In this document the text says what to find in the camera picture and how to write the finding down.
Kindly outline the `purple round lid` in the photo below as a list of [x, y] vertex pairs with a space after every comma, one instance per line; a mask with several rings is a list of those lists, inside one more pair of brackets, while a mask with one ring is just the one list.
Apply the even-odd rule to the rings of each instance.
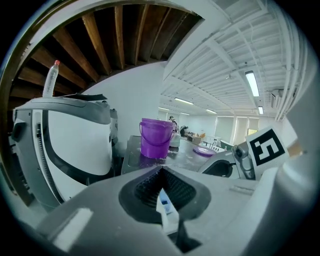
[[202, 146], [194, 146], [193, 151], [204, 157], [212, 157], [216, 154], [216, 152], [213, 149]]

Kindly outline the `brown wooden staircase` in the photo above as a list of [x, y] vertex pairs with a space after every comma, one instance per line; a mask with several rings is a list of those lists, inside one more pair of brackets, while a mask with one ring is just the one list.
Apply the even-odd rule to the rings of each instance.
[[202, 20], [192, 11], [144, 2], [104, 5], [78, 14], [28, 45], [6, 110], [41, 97], [55, 61], [59, 71], [53, 94], [81, 93], [129, 68], [168, 60]]

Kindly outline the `clear bottle with red cap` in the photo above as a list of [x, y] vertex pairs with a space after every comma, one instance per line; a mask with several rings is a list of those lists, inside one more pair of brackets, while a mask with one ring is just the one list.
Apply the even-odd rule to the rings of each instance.
[[43, 98], [53, 97], [54, 87], [59, 74], [59, 65], [60, 61], [55, 60], [54, 65], [48, 71], [42, 91]]

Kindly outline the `purple plastic bucket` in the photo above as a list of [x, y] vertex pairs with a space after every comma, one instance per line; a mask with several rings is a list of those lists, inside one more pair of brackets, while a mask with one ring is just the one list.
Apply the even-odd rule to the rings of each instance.
[[174, 136], [174, 124], [168, 121], [142, 118], [140, 124], [140, 150], [151, 159], [165, 159]]

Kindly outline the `white box with blue bottle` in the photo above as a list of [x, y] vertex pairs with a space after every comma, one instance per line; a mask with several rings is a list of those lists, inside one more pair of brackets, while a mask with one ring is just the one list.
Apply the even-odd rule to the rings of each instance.
[[167, 235], [176, 233], [179, 227], [179, 213], [163, 188], [160, 190], [157, 197], [156, 211], [161, 215], [163, 231]]

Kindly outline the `large white and black machine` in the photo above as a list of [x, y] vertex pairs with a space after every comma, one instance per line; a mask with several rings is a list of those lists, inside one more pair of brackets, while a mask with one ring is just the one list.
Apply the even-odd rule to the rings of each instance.
[[110, 106], [102, 94], [34, 98], [12, 119], [23, 175], [47, 211], [114, 175]]

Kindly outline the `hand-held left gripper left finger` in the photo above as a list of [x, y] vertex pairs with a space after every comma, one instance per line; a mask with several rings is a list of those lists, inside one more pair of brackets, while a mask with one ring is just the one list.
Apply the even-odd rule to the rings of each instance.
[[64, 256], [177, 256], [156, 210], [174, 166], [154, 166], [89, 185], [39, 224]]

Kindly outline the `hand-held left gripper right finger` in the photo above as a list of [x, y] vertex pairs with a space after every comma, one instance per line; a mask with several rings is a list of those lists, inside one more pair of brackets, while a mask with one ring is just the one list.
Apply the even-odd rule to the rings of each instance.
[[196, 194], [180, 210], [176, 242], [163, 247], [164, 256], [273, 256], [287, 240], [283, 168], [260, 181], [165, 170]]

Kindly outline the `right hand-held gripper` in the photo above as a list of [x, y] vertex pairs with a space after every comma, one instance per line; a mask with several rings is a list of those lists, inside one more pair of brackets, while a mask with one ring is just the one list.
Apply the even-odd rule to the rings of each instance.
[[231, 150], [210, 157], [199, 173], [229, 179], [241, 176], [242, 179], [260, 180], [264, 171], [280, 167], [288, 159], [288, 150], [278, 132], [273, 126], [268, 126], [248, 135], [245, 142]]

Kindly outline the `person's right forearm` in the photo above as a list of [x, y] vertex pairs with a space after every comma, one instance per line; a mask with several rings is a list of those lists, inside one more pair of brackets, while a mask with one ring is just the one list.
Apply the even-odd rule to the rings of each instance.
[[301, 156], [307, 152], [302, 148], [298, 139], [296, 139], [291, 145], [287, 147], [287, 151], [290, 158]]

